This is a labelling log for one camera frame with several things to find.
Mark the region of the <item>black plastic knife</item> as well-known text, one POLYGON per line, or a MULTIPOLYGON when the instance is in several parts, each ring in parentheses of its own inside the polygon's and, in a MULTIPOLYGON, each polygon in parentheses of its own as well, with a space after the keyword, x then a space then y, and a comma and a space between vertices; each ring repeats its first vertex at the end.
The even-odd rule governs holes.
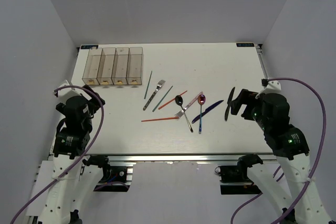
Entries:
POLYGON ((235 87, 233 87, 231 89, 230 94, 229 94, 228 99, 227 99, 227 108, 225 110, 225 115, 224 115, 224 120, 225 121, 228 120, 228 116, 229 116, 229 112, 230 112, 230 103, 233 99, 234 91, 235 91, 235 87))

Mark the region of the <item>iridescent red spoon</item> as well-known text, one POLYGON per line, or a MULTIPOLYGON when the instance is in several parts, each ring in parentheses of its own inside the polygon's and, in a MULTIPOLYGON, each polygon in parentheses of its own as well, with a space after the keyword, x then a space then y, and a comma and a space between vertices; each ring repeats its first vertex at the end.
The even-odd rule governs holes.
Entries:
POLYGON ((198 103, 200 105, 200 117, 199 117, 199 127, 198 132, 199 134, 202 133, 202 107, 206 102, 206 96, 204 94, 201 94, 198 96, 198 103))

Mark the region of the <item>dark blue plastic knife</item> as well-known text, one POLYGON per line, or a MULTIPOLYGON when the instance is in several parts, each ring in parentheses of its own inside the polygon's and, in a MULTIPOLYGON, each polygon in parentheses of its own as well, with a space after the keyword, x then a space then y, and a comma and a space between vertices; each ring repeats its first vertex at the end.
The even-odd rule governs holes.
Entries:
MULTIPOLYGON (((205 116, 208 112, 210 112, 211 110, 213 110, 214 108, 216 108, 217 106, 219 106, 223 102, 224 102, 224 100, 219 100, 219 101, 213 103, 212 105, 210 105, 209 107, 207 107, 204 112, 202 112, 201 116, 205 116)), ((201 116, 200 115, 196 116, 192 120, 192 124, 195 123, 195 122, 197 122, 200 119, 201 116)))

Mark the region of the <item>black spoon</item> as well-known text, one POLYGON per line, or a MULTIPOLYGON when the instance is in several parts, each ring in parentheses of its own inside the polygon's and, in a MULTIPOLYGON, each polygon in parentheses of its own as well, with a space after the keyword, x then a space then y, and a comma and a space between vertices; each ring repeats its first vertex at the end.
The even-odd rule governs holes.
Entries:
POLYGON ((183 107, 183 98, 182 98, 180 95, 177 95, 177 96, 175 97, 175 103, 176 103, 178 106, 181 107, 182 113, 183 113, 183 115, 184 115, 184 117, 185 117, 185 119, 186 119, 186 121, 187 121, 189 130, 190 130, 191 133, 193 133, 193 132, 194 132, 194 131, 193 131, 193 128, 192 128, 191 123, 189 122, 189 120, 188 120, 188 118, 187 118, 187 115, 186 115, 186 113, 185 113, 185 109, 184 109, 184 107, 183 107))

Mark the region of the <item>pink handled fork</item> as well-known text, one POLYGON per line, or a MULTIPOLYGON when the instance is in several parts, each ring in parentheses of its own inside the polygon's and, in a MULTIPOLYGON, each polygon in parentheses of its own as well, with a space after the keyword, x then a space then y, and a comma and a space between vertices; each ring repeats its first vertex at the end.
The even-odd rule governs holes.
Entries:
MULTIPOLYGON (((189 107, 191 107, 197 100, 198 100, 198 96, 203 94, 203 91, 201 91, 199 94, 196 95, 196 97, 194 97, 190 103, 188 103, 183 109, 186 111, 189 107)), ((175 114, 175 117, 180 118, 183 115, 183 110, 180 110, 178 113, 175 114)))

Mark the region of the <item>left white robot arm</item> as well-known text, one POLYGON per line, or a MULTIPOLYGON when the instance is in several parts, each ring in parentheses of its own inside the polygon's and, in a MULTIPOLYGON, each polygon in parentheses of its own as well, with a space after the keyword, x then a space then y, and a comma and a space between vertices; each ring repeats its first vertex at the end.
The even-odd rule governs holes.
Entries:
POLYGON ((105 101, 89 86, 64 81, 54 95, 58 123, 53 148, 52 182, 38 223, 82 223, 82 213, 98 181, 110 178, 111 168, 103 158, 88 156, 96 140, 90 137, 94 114, 105 101))

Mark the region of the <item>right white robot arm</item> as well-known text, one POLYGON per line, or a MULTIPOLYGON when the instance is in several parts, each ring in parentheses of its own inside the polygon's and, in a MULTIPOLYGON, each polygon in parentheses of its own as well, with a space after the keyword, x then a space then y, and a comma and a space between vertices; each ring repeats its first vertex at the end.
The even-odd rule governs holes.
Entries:
POLYGON ((245 105, 242 118, 256 122, 261 128, 282 169, 290 194, 266 173, 263 161, 256 154, 239 158, 237 175, 245 182, 251 180, 268 199, 278 215, 274 223, 334 223, 324 208, 313 179, 326 135, 324 103, 317 94, 322 110, 322 133, 316 159, 311 164, 310 149, 303 132, 290 124, 290 105, 280 94, 279 82, 279 78, 262 79, 263 90, 242 89, 236 98, 230 92, 225 117, 237 115, 245 105))

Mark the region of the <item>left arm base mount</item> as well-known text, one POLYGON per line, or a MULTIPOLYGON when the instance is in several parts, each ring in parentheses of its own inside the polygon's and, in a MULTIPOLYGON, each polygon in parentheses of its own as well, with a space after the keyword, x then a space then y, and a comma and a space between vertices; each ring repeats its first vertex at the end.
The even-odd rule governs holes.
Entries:
POLYGON ((82 161, 83 167, 95 166, 102 171, 102 178, 94 191, 127 192, 127 166, 111 166, 107 156, 90 156, 82 161))

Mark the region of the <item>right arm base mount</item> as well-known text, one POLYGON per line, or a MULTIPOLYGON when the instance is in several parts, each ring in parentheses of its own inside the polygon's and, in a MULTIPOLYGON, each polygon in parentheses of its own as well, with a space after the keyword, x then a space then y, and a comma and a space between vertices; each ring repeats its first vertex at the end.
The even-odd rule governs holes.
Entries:
POLYGON ((259 188, 247 177, 247 168, 263 164, 257 154, 240 157, 236 165, 217 166, 215 174, 220 177, 220 193, 222 195, 258 195, 259 188))

